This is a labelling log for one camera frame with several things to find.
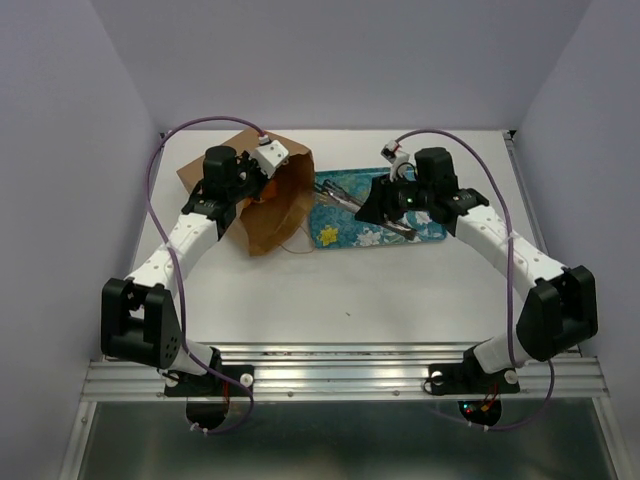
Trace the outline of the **long braided fake bread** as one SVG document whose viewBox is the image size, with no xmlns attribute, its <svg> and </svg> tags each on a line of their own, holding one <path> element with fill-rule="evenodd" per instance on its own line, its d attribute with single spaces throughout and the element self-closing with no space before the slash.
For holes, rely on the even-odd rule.
<svg viewBox="0 0 640 480">
<path fill-rule="evenodd" d="M 262 204 L 274 199 L 278 195 L 278 186 L 275 180 L 269 181 L 257 197 L 250 197 L 245 201 L 245 205 Z"/>
</svg>

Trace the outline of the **metal tongs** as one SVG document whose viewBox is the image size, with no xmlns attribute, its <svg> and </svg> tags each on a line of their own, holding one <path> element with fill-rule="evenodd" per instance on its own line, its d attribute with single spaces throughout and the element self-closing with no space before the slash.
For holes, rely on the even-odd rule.
<svg viewBox="0 0 640 480">
<path fill-rule="evenodd" d="M 315 183 L 314 195 L 315 199 L 321 204 L 336 207 L 352 215 L 356 215 L 363 206 L 361 200 L 353 197 L 335 182 L 329 180 L 326 180 L 323 184 Z M 417 231 L 414 228 L 402 222 L 385 221 L 384 223 L 378 223 L 378 226 L 409 241 L 414 240 L 417 235 Z"/>
</svg>

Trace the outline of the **brown paper bag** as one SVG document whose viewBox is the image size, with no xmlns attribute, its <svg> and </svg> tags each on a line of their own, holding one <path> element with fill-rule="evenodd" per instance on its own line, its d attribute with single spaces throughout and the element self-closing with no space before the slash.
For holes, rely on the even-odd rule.
<svg viewBox="0 0 640 480">
<path fill-rule="evenodd" d="M 277 182 L 278 195 L 262 204 L 246 206 L 246 200 L 241 201 L 236 218 L 224 234 L 252 257 L 267 255 L 289 240 L 314 204 L 315 165 L 311 150 L 274 133 L 268 136 L 289 150 L 287 163 L 271 179 Z"/>
</svg>

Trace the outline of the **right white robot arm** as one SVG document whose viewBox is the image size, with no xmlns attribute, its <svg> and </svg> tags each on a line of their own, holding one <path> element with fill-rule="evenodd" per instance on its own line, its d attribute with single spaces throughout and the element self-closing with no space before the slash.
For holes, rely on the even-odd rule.
<svg viewBox="0 0 640 480">
<path fill-rule="evenodd" d="M 569 268 L 547 256 L 509 228 L 506 215 L 498 214 L 485 196 L 460 187 L 446 149 L 424 148 L 409 156 L 390 143 L 382 155 L 390 171 L 373 178 L 356 219 L 383 225 L 410 211 L 425 212 L 501 273 L 508 294 L 523 301 L 506 333 L 473 347 L 461 364 L 466 387 L 482 390 L 501 370 L 547 361 L 596 335 L 594 275 L 584 266 Z"/>
</svg>

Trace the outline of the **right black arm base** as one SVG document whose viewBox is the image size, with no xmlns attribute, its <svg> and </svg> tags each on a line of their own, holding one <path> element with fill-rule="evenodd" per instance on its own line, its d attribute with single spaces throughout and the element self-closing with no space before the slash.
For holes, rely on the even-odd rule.
<svg viewBox="0 0 640 480">
<path fill-rule="evenodd" d="M 422 389 L 433 396 L 516 394 L 520 392 L 518 376 L 513 369 L 503 368 L 486 373 L 475 358 L 473 349 L 466 350 L 460 361 L 428 366 Z"/>
</svg>

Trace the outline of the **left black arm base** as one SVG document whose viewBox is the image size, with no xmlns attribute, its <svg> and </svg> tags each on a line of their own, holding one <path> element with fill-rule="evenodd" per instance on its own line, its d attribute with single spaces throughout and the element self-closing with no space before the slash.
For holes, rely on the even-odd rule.
<svg viewBox="0 0 640 480">
<path fill-rule="evenodd" d="M 253 391 L 255 373 L 253 365 L 228 365 L 222 359 L 221 352 L 214 348 L 210 366 L 215 367 L 219 373 L 241 383 L 243 387 L 223 382 L 209 373 L 194 375 L 176 370 L 159 370 L 158 373 L 165 381 L 164 395 L 170 398 L 249 397 L 246 389 Z"/>
</svg>

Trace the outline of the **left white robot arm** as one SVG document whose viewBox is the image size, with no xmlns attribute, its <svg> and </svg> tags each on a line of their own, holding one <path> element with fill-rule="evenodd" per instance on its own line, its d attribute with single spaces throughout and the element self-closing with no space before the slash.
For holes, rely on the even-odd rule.
<svg viewBox="0 0 640 480">
<path fill-rule="evenodd" d="M 224 145 L 205 152 L 203 177 L 174 227 L 162 233 L 162 244 L 126 278 L 112 278 L 103 287 L 104 355 L 187 374 L 188 382 L 202 394 L 221 386 L 219 351 L 186 336 L 184 281 L 224 236 L 238 206 L 259 199 L 288 156 L 278 141 L 250 152 Z"/>
</svg>

